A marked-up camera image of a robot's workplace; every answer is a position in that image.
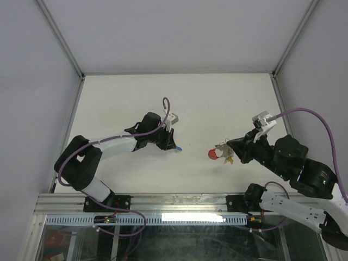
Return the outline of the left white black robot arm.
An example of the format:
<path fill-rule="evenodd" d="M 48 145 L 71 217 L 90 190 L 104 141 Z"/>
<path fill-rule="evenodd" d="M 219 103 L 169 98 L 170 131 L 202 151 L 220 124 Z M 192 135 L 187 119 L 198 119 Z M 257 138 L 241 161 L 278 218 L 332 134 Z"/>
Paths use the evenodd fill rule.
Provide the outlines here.
<path fill-rule="evenodd" d="M 67 185 L 94 198 L 100 210 L 108 211 L 116 205 L 116 199 L 115 193 L 95 177 L 100 162 L 120 153 L 135 152 L 147 144 L 164 151 L 176 149 L 172 128 L 176 122 L 178 116 L 173 113 L 162 118 L 148 112 L 140 122 L 114 137 L 89 140 L 78 135 L 55 162 L 54 170 Z"/>

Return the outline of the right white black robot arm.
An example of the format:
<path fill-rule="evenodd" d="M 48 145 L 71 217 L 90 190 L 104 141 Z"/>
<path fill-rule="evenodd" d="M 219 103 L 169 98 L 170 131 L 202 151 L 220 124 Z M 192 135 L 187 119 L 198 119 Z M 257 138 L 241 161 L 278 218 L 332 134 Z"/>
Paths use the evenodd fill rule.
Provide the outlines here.
<path fill-rule="evenodd" d="M 258 208 L 281 214 L 321 234 L 329 245 L 346 251 L 347 202 L 337 175 L 326 164 L 309 159 L 308 147 L 291 135 L 279 138 L 274 145 L 269 144 L 266 135 L 259 139 L 256 136 L 254 129 L 242 138 L 227 141 L 227 145 L 243 164 L 257 161 L 319 207 L 304 206 L 251 183 L 242 199 L 233 202 L 234 208 L 245 214 Z"/>

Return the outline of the red silver carabiner keyring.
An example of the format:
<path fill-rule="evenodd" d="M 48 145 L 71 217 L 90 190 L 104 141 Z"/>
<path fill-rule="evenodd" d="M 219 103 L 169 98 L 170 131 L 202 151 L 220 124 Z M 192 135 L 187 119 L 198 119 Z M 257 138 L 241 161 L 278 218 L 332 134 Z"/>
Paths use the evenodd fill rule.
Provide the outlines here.
<path fill-rule="evenodd" d="M 227 142 L 229 139 L 225 139 L 224 142 L 221 142 L 219 144 L 216 144 L 214 148 L 208 151 L 208 157 L 211 160 L 218 160 L 220 158 L 223 158 L 225 160 L 225 157 L 227 156 L 234 156 L 233 150 L 227 145 Z"/>

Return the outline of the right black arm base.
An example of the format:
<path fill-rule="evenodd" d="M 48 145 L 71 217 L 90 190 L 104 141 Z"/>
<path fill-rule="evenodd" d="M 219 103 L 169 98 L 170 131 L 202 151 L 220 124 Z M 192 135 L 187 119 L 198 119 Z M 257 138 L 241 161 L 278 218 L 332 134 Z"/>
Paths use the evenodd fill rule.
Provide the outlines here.
<path fill-rule="evenodd" d="M 227 195 L 227 211 L 242 212 L 247 215 L 251 215 L 253 212 L 261 213 L 261 196 L 265 191 L 263 186 L 251 183 L 242 195 Z"/>

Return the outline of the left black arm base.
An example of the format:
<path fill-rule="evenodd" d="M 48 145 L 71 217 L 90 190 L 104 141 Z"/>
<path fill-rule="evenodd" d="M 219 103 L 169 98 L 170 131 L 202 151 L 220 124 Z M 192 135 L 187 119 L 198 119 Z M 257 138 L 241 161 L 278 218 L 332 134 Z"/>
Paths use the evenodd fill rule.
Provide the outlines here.
<path fill-rule="evenodd" d="M 85 198 L 83 212 L 85 213 L 114 213 L 115 208 L 119 208 L 122 210 L 118 210 L 118 212 L 125 212 L 130 209 L 131 206 L 131 195 L 117 195 L 108 196 L 101 204 L 111 207 L 111 209 L 101 206 L 100 204 L 94 202 L 90 197 Z"/>

